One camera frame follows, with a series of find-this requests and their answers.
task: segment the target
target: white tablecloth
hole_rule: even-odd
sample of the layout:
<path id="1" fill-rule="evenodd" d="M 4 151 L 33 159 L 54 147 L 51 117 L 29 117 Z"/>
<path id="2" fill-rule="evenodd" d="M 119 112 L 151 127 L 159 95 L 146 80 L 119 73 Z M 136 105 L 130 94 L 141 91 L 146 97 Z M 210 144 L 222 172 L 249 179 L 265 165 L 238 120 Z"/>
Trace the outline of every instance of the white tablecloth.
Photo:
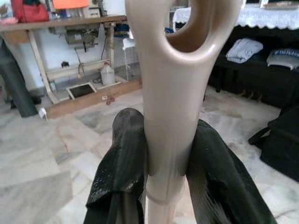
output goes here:
<path id="1" fill-rule="evenodd" d="M 190 14 L 190 7 L 176 10 L 172 19 L 174 31 L 176 30 L 175 23 L 188 22 Z M 299 29 L 299 10 L 265 10 L 256 4 L 247 5 L 240 10 L 236 26 Z"/>

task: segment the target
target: marble floor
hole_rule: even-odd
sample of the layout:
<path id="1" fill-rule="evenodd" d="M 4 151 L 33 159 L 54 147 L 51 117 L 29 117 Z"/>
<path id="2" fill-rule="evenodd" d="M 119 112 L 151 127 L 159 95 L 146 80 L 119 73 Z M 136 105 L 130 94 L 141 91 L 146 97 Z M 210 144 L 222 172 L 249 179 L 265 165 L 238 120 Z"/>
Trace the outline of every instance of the marble floor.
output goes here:
<path id="1" fill-rule="evenodd" d="M 49 120 L 22 119 L 0 104 L 0 223 L 82 224 L 98 164 L 109 149 L 114 116 L 142 112 L 142 91 Z M 208 88 L 200 117 L 243 161 L 279 224 L 299 220 L 299 183 L 259 160 L 247 139 L 279 109 Z M 195 224 L 188 186 L 177 205 L 177 224 Z"/>

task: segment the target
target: white plastic container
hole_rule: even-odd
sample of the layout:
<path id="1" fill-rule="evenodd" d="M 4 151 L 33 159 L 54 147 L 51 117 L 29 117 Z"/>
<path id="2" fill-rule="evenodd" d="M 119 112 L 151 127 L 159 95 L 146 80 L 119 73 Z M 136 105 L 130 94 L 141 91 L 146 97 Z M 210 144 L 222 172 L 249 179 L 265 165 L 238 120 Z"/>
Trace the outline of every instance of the white plastic container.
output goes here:
<path id="1" fill-rule="evenodd" d="M 104 67 L 101 70 L 103 85 L 111 85 L 115 83 L 115 72 L 114 69 L 110 67 L 109 62 L 104 63 Z"/>

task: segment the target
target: folded cloth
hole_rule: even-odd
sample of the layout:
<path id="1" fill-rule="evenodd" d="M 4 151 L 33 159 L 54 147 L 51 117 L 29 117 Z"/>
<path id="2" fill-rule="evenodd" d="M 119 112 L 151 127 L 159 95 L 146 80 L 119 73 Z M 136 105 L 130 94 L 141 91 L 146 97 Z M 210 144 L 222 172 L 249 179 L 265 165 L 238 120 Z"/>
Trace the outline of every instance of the folded cloth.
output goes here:
<path id="1" fill-rule="evenodd" d="M 235 63 L 244 63 L 263 49 L 263 44 L 248 38 L 239 39 L 226 54 L 226 58 Z"/>

